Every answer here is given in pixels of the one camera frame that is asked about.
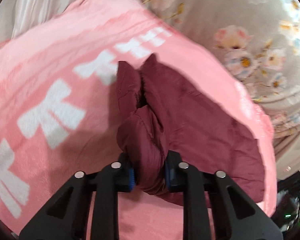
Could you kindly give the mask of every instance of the pink fleece blanket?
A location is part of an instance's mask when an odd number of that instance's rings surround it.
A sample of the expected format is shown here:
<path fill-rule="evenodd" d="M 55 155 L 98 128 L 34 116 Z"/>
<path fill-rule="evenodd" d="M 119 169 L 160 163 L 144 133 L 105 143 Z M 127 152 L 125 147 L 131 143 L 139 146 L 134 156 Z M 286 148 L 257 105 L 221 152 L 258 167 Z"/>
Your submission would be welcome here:
<path fill-rule="evenodd" d="M 273 131 L 244 87 L 201 46 L 136 0 L 77 0 L 0 47 L 0 219 L 19 234 L 76 171 L 117 160 L 117 62 L 151 54 L 173 66 L 258 139 L 262 209 L 276 202 Z M 181 239 L 182 208 L 136 191 L 119 197 L 122 239 Z"/>

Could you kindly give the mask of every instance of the maroon puffer jacket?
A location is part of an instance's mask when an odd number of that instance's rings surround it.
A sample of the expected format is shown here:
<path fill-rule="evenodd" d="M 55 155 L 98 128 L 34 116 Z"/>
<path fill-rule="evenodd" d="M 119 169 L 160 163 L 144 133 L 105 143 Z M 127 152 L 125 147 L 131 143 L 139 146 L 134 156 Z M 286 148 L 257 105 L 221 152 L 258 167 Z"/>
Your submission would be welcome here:
<path fill-rule="evenodd" d="M 183 204 L 181 194 L 164 188 L 163 163 L 173 150 L 200 171 L 225 171 L 255 202 L 262 201 L 265 171 L 257 140 L 154 54 L 140 70 L 119 62 L 117 98 L 122 116 L 117 142 L 144 192 Z"/>

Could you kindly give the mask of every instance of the white bow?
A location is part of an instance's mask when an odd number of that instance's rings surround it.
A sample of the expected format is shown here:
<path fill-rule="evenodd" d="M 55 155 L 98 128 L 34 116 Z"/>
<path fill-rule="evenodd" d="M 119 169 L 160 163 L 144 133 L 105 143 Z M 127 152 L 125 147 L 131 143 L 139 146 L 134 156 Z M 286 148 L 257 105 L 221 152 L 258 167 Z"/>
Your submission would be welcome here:
<path fill-rule="evenodd" d="M 19 218 L 21 207 L 17 201 L 21 205 L 26 205 L 30 186 L 8 170 L 14 162 L 14 157 L 14 152 L 8 142 L 3 139 L 0 143 L 0 200 L 3 201 L 13 217 Z"/>
<path fill-rule="evenodd" d="M 26 138 L 31 138 L 41 125 L 49 146 L 55 149 L 69 135 L 55 117 L 65 127 L 75 130 L 85 116 L 84 110 L 62 102 L 70 94 L 71 88 L 62 79 L 55 81 L 45 99 L 18 119 L 18 127 L 22 134 Z"/>
<path fill-rule="evenodd" d="M 105 49 L 96 59 L 76 66 L 73 71 L 83 79 L 89 78 L 95 73 L 104 85 L 109 86 L 116 80 L 118 63 L 113 63 L 115 58 L 116 55 Z"/>

